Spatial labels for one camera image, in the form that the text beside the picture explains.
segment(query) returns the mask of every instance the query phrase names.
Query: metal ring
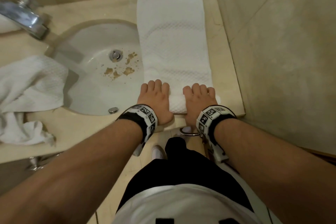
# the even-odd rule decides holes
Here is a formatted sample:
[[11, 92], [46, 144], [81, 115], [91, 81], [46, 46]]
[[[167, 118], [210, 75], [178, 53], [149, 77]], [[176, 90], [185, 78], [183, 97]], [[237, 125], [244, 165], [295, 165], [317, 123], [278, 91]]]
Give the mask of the metal ring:
[[187, 132], [184, 132], [183, 131], [184, 128], [180, 128], [180, 133], [182, 135], [184, 135], [184, 136], [199, 136], [200, 135], [199, 132], [196, 132], [196, 133], [187, 133]]

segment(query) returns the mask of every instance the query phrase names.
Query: sink basin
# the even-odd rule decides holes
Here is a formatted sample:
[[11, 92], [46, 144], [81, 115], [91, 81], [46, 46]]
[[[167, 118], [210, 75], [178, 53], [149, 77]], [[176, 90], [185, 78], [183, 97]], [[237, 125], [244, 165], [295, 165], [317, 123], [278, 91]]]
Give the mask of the sink basin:
[[124, 111], [137, 103], [144, 69], [135, 24], [119, 20], [86, 24], [60, 39], [50, 56], [69, 68], [65, 107], [100, 116], [108, 115], [112, 107]]

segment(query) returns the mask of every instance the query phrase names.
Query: legs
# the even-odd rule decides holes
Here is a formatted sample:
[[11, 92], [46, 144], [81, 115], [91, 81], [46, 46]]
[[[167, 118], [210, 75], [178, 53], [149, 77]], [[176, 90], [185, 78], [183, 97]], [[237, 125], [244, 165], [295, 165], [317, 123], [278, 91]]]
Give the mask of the legs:
[[131, 179], [118, 210], [128, 199], [146, 189], [190, 183], [215, 190], [253, 211], [238, 182], [203, 155], [188, 150], [183, 138], [170, 138], [165, 151], [168, 159], [154, 159]]

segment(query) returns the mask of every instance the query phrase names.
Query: marble countertop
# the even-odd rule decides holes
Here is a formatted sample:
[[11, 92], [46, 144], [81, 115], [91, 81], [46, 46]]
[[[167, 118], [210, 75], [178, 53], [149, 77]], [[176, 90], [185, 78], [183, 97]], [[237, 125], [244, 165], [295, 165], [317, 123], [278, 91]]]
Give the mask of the marble countertop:
[[[242, 97], [217, 0], [203, 0], [203, 3], [213, 85], [222, 104], [228, 106], [237, 116], [243, 116], [245, 111]], [[0, 66], [31, 55], [44, 55], [59, 35], [79, 23], [101, 19], [121, 19], [136, 23], [136, 11], [137, 0], [89, 0], [45, 6], [40, 12], [51, 17], [47, 38], [37, 41], [24, 31], [0, 35]], [[83, 115], [64, 107], [28, 113], [27, 120], [42, 121], [48, 132], [56, 137], [55, 145], [0, 144], [0, 163], [67, 150], [106, 127], [118, 116], [119, 113], [107, 116]], [[185, 125], [184, 116], [175, 115], [170, 124], [159, 126], [156, 132]]]

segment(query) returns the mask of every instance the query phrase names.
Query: faucet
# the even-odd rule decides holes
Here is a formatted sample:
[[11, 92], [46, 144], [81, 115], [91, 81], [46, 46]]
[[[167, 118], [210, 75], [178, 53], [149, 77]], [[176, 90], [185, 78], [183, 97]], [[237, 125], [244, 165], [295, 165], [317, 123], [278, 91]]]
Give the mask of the faucet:
[[44, 25], [45, 19], [33, 12], [37, 7], [35, 0], [18, 0], [17, 3], [0, 0], [0, 14], [14, 21], [32, 37], [43, 40], [49, 29]]

